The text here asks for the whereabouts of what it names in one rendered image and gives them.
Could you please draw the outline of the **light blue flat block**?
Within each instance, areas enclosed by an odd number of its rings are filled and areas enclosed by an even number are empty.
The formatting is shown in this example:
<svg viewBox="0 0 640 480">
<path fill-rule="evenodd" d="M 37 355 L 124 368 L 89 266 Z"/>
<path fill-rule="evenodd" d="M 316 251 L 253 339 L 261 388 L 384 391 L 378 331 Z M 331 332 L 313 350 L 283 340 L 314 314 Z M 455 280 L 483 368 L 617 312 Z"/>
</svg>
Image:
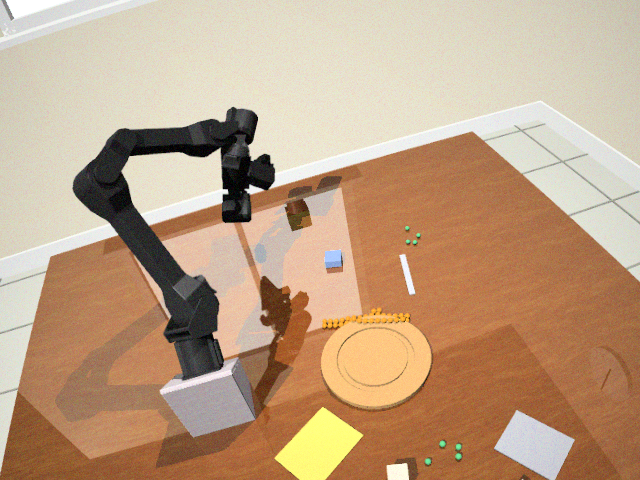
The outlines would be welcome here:
<svg viewBox="0 0 640 480">
<path fill-rule="evenodd" d="M 325 266 L 341 267 L 342 266 L 342 254 L 341 250 L 325 251 Z"/>
</svg>

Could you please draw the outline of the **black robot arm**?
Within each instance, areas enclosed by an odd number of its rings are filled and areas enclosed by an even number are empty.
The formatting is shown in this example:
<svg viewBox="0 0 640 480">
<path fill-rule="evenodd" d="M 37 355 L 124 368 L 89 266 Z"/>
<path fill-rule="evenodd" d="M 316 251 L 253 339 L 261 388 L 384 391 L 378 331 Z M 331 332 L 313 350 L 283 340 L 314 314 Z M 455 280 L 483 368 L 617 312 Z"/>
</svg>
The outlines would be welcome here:
<svg viewBox="0 0 640 480">
<path fill-rule="evenodd" d="M 163 331 L 175 350 L 183 381 L 221 369 L 217 293 L 203 275 L 185 273 L 136 210 L 122 174 L 129 156 L 180 152 L 206 157 L 221 148 L 221 167 L 230 175 L 245 173 L 245 186 L 268 190 L 275 181 L 270 155 L 251 161 L 249 146 L 258 116 L 252 110 L 227 110 L 226 120 L 209 119 L 186 127 L 118 129 L 101 152 L 75 176 L 73 193 L 91 212 L 105 219 L 160 287 L 171 318 Z"/>
</svg>

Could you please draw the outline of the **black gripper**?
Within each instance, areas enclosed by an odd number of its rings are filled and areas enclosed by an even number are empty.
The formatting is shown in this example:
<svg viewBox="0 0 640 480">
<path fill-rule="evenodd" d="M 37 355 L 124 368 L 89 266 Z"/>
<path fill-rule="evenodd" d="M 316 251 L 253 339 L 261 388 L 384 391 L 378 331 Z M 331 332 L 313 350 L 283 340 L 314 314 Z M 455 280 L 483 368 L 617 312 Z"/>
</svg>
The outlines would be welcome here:
<svg viewBox="0 0 640 480">
<path fill-rule="evenodd" d="M 245 189 L 246 178 L 250 178 L 250 165 L 248 170 L 241 175 L 230 175 L 221 167 L 222 188 L 228 189 L 223 194 L 222 220 L 225 223 L 239 223 L 251 221 L 250 193 Z"/>
</svg>

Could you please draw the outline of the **tan round board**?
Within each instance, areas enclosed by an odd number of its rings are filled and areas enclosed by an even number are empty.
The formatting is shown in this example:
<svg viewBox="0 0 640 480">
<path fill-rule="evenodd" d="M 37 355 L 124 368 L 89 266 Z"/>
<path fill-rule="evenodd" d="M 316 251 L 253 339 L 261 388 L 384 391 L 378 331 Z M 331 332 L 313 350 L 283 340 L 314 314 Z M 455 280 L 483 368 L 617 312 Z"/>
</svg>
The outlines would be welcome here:
<svg viewBox="0 0 640 480">
<path fill-rule="evenodd" d="M 413 397 L 430 371 L 426 338 L 407 321 L 350 321 L 327 341 L 321 358 L 324 379 L 342 401 L 362 409 L 393 407 Z"/>
</svg>

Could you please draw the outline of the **white flat bar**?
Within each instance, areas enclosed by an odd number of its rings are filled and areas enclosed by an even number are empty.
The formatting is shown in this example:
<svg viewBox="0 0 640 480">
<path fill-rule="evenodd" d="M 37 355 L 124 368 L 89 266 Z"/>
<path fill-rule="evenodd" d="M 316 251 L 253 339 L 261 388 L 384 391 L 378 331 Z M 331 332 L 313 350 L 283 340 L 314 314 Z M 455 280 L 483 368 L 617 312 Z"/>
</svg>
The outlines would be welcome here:
<svg viewBox="0 0 640 480">
<path fill-rule="evenodd" d="M 407 265 L 407 262 L 406 262 L 405 255 L 404 254 L 400 255 L 400 258 L 401 258 L 401 266 L 402 266 L 402 269 L 403 269 L 403 273 L 404 273 L 404 277 L 405 277 L 405 281 L 406 281 L 406 285 L 407 285 L 407 289 L 408 289 L 409 295 L 415 294 L 415 290 L 414 290 L 414 287 L 413 287 L 413 284 L 412 284 L 412 280 L 411 280 L 411 276 L 410 276 L 410 273 L 409 273 L 409 269 L 408 269 L 408 265 Z"/>
</svg>

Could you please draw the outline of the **white rectangular sheet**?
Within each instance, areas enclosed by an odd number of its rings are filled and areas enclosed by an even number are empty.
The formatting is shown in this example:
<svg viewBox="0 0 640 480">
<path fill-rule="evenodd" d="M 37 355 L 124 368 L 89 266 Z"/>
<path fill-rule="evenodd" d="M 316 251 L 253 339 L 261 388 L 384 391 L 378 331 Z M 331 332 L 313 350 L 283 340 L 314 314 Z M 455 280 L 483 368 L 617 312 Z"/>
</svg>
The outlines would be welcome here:
<svg viewBox="0 0 640 480">
<path fill-rule="evenodd" d="M 555 480 L 574 439 L 516 410 L 494 450 Z"/>
</svg>

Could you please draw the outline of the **pale yellow rectangular card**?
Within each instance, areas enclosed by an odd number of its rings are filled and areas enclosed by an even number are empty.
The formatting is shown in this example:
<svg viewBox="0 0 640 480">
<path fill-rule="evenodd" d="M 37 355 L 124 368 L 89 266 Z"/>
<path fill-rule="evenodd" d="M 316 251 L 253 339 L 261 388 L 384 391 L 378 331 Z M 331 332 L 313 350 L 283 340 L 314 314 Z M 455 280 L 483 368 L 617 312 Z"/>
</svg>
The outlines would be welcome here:
<svg viewBox="0 0 640 480">
<path fill-rule="evenodd" d="M 322 407 L 274 459 L 299 480 L 326 480 L 362 437 Z"/>
</svg>

